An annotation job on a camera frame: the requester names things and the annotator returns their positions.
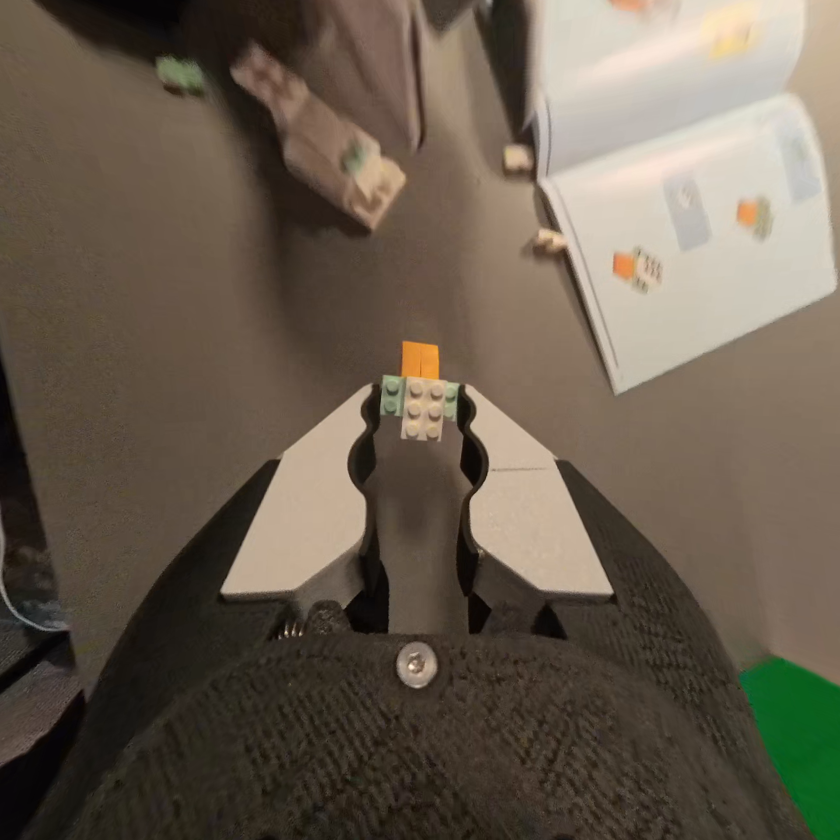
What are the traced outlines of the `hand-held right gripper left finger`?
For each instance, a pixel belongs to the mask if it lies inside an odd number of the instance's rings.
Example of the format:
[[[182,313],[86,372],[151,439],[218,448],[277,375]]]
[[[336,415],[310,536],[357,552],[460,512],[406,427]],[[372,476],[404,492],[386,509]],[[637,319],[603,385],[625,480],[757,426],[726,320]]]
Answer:
[[[365,385],[288,447],[227,573],[225,602],[282,601],[304,617],[337,602],[363,632],[386,632],[389,584],[375,503],[381,387]]]

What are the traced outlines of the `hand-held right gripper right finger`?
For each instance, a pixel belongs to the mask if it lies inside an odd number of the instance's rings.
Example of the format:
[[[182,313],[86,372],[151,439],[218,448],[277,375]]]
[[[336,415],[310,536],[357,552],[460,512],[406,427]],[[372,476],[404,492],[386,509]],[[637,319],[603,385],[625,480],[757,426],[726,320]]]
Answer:
[[[468,628],[512,609],[526,632],[556,603],[603,605],[614,589],[550,449],[473,385],[458,389],[457,576]]]

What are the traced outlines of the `light green lego plate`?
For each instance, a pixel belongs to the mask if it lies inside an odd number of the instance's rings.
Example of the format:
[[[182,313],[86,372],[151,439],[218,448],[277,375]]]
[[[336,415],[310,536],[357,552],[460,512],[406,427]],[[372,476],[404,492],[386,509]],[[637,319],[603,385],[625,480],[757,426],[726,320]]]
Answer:
[[[401,417],[406,396],[407,378],[399,375],[385,374],[381,378],[380,413],[383,416]],[[443,417],[454,422],[457,419],[460,384],[444,382]]]

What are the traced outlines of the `green plastic bin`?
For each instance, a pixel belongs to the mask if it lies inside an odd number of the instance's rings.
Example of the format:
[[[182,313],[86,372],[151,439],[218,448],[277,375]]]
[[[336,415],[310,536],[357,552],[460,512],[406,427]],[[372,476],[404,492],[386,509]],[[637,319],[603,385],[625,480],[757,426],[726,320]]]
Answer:
[[[740,675],[773,765],[819,839],[839,838],[839,688],[783,658]]]

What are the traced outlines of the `white and orange lego assembly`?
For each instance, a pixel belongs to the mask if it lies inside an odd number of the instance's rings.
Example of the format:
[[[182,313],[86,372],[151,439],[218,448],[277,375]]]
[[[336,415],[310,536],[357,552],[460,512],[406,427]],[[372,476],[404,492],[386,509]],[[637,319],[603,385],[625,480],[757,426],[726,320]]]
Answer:
[[[444,382],[451,381],[440,377],[438,346],[411,340],[403,341],[400,371],[393,375],[407,378],[403,414],[402,416],[383,417],[393,417],[399,420],[402,440],[440,443],[443,439],[445,425],[455,424],[457,420],[451,422],[443,417]]]

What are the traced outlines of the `small green lego piece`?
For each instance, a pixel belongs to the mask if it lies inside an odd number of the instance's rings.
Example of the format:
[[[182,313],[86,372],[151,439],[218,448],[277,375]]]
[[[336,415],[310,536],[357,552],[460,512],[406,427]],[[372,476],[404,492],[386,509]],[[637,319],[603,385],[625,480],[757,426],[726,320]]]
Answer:
[[[180,95],[200,97],[204,94],[204,74],[193,59],[158,56],[155,72],[163,88]]]

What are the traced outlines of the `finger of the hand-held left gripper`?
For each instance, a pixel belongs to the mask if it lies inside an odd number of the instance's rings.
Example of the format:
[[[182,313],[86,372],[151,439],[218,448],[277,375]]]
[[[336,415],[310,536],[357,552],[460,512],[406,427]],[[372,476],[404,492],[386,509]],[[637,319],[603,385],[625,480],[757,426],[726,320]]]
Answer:
[[[427,21],[415,1],[299,2],[302,42],[292,67],[333,110],[384,149],[424,143]]]
[[[533,2],[479,1],[474,18],[513,140],[533,147],[529,101]]]

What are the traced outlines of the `white lego piece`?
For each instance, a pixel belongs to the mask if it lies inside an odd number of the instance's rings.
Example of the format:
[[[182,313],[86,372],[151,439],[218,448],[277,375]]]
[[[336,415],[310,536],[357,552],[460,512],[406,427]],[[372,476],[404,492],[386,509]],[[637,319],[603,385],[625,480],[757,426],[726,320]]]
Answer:
[[[270,114],[289,173],[374,232],[406,184],[405,173],[379,142],[255,41],[230,75]]]

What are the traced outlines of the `open instruction booklet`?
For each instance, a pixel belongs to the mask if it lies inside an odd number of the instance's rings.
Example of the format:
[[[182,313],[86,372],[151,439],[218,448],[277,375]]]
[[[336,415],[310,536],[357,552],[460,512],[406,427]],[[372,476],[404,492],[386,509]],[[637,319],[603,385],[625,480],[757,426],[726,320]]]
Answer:
[[[537,2],[538,186],[616,395],[832,295],[805,2]]]

